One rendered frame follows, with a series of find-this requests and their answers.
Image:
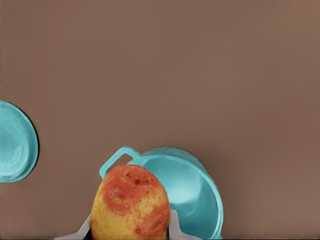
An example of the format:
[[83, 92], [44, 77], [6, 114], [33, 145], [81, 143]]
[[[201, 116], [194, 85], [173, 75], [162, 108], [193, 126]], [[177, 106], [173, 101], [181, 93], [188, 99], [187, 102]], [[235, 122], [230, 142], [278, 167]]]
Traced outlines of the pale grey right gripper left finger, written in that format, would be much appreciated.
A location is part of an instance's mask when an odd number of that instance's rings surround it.
[[57, 238], [54, 238], [53, 240], [84, 240], [88, 232], [90, 231], [90, 218], [91, 215], [87, 217], [87, 219], [84, 221], [82, 226], [79, 228], [79, 230], [75, 233], [60, 236]]

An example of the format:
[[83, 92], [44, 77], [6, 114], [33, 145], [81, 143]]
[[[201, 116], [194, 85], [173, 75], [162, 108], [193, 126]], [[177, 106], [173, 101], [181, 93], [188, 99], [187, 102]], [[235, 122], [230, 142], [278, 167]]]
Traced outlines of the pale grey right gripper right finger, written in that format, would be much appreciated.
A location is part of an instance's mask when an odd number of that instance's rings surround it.
[[176, 210], [170, 211], [170, 223], [168, 228], [169, 240], [200, 240], [200, 238], [183, 233], [180, 228], [178, 213]]

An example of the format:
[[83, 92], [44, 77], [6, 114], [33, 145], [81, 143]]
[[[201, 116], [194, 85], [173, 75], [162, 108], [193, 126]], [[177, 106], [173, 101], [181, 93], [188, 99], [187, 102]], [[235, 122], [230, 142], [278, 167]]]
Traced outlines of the red and yellow potato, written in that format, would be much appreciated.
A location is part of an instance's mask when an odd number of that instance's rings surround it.
[[167, 240], [171, 219], [158, 178], [138, 165], [120, 165], [102, 180], [90, 214], [93, 240]]

